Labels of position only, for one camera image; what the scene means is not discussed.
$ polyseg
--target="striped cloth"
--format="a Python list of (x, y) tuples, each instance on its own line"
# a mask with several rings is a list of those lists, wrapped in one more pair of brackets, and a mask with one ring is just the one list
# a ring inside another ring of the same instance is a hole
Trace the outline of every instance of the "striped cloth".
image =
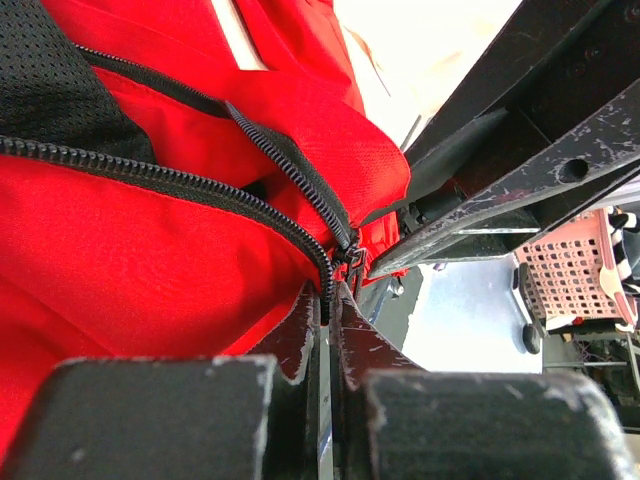
[(640, 298), (640, 222), (633, 213), (608, 207), (608, 231), (625, 293)]

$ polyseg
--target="pink basket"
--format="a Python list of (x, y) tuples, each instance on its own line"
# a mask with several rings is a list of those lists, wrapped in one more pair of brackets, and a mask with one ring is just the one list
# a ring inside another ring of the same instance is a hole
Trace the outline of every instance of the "pink basket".
[(587, 212), (516, 250), (529, 265), (525, 288), (536, 317), (622, 318), (635, 327), (636, 302), (622, 289), (608, 226), (605, 209)]

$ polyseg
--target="zipper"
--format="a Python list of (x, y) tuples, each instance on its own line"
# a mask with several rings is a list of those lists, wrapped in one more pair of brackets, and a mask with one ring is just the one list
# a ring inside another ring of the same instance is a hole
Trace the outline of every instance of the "zipper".
[(76, 48), (90, 65), (115, 72), (202, 113), (235, 121), (300, 189), (329, 227), (340, 249), (347, 252), (354, 242), (357, 244), (357, 232), (349, 226), (344, 206), (290, 138), (248, 120), (229, 102), (210, 97), (160, 72), (81, 45)]
[(275, 230), (304, 253), (320, 272), (321, 323), (331, 318), (333, 268), (322, 245), (300, 225), (263, 200), (225, 183), (135, 160), (79, 148), (0, 135), (0, 154), (26, 157), (181, 198), (251, 218)]

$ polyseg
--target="black wheel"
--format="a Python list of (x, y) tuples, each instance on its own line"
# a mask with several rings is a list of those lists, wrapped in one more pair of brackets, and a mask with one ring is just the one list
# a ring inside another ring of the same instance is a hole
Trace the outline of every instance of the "black wheel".
[(542, 339), (533, 325), (527, 324), (522, 328), (522, 341), (527, 352), (533, 355), (540, 353)]

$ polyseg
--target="screw hole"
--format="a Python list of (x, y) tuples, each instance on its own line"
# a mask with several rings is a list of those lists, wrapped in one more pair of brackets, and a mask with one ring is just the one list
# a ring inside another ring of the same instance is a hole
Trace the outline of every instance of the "screw hole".
[(558, 181), (561, 183), (576, 183), (587, 176), (589, 164), (581, 158), (574, 158), (565, 163), (558, 172)]

